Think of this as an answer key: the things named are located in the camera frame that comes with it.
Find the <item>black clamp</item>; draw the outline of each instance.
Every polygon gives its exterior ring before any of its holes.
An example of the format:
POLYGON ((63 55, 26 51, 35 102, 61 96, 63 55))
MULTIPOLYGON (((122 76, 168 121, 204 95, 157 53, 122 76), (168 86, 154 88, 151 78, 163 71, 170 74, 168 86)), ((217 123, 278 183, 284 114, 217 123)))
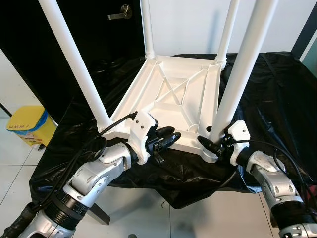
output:
MULTIPOLYGON (((200 135, 197 137, 197 139, 202 144, 202 146, 204 146, 208 151, 217 155, 218 158, 222 159, 224 157, 228 157, 228 155, 231 156, 233 152, 233 144, 234 144, 234 140, 232 136, 228 133, 228 129, 231 126, 232 125, 229 125, 227 128, 225 128, 224 130, 225 136, 221 139, 219 144, 215 144, 209 139, 202 137, 200 135)), ((206 130, 210 132, 211 126, 208 126, 206 130)))
POLYGON ((159 123, 157 120, 155 120, 155 122, 155 126, 151 127, 147 134, 146 150, 151 157, 153 156, 156 162, 161 165, 164 163, 164 158, 162 158, 159 152, 174 144, 180 138, 181 134, 179 132, 174 132, 175 128, 171 126, 162 127, 161 129, 156 130, 159 123))

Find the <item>white wall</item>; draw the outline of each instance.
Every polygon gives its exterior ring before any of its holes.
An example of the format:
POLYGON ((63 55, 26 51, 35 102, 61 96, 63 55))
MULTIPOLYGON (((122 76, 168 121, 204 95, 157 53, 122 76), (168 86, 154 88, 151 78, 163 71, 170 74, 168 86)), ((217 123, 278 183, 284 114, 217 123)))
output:
MULTIPOLYGON (((230 0, 150 0, 157 55, 216 53, 230 0)), ((229 53, 238 52, 255 0, 241 0, 229 53)), ((279 0, 261 52, 291 51, 316 0, 279 0)))
POLYGON ((22 106, 41 105, 1 49, 0 102, 11 114, 22 106))

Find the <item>yellow bucket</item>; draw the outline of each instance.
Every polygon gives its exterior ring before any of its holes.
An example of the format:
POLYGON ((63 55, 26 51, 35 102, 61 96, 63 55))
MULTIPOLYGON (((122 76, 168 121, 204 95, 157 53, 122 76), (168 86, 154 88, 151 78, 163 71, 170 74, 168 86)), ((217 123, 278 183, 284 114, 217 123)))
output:
POLYGON ((42 106, 25 106, 19 108, 6 125, 30 146, 44 144, 47 146, 56 130, 48 112, 42 106))

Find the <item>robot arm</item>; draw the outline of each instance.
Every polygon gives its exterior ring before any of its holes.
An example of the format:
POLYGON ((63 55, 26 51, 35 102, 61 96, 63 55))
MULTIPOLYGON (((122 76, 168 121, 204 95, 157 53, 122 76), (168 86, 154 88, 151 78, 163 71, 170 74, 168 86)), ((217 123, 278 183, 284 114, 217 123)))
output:
POLYGON ((230 158, 232 165, 239 164, 252 174, 262 187, 271 214, 280 229, 281 238, 317 237, 317 223, 306 210, 303 200, 292 181, 279 169, 273 157, 249 148, 250 135, 244 121, 237 121, 225 130, 220 145, 198 137, 202 145, 220 157, 230 158))
POLYGON ((162 162, 158 152, 177 141, 180 133, 174 133, 173 127, 157 130, 158 124, 149 114, 138 112, 133 118, 128 142, 107 147, 98 153, 100 156, 96 160, 83 164, 36 216, 27 206, 2 237, 18 237, 30 221, 20 238, 72 237, 77 224, 112 180, 132 164, 146 163, 150 156, 162 162))

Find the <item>stool leg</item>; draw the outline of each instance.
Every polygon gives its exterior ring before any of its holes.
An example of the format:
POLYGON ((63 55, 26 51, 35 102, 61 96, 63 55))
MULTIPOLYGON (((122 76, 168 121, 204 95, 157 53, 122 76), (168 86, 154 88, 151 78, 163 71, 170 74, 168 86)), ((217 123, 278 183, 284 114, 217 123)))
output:
POLYGON ((87 212, 92 218, 96 221, 100 222, 102 225, 109 225, 110 216, 106 212, 103 211, 96 203, 89 209, 87 212))

